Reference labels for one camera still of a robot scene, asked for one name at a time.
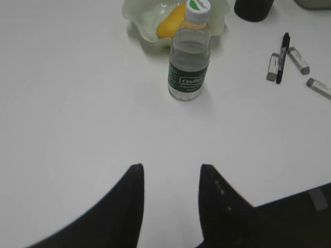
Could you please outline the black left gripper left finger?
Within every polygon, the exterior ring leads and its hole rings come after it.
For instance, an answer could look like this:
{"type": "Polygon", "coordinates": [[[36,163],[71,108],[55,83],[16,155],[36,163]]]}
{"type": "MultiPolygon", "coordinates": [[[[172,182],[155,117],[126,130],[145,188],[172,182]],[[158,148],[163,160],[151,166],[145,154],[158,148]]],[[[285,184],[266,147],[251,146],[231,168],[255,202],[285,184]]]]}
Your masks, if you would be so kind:
{"type": "Polygon", "coordinates": [[[137,247],[143,213],[144,168],[134,164],[86,213],[32,246],[137,247]]]}

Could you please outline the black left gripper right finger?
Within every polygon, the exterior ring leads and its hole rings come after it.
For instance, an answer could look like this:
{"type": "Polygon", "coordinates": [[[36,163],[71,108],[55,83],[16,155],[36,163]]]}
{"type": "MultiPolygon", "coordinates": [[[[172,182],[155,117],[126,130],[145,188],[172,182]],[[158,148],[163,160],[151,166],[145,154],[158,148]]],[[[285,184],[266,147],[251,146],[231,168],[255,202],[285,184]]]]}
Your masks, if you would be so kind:
{"type": "Polygon", "coordinates": [[[200,225],[201,247],[330,247],[330,184],[254,207],[203,164],[200,225]]]}

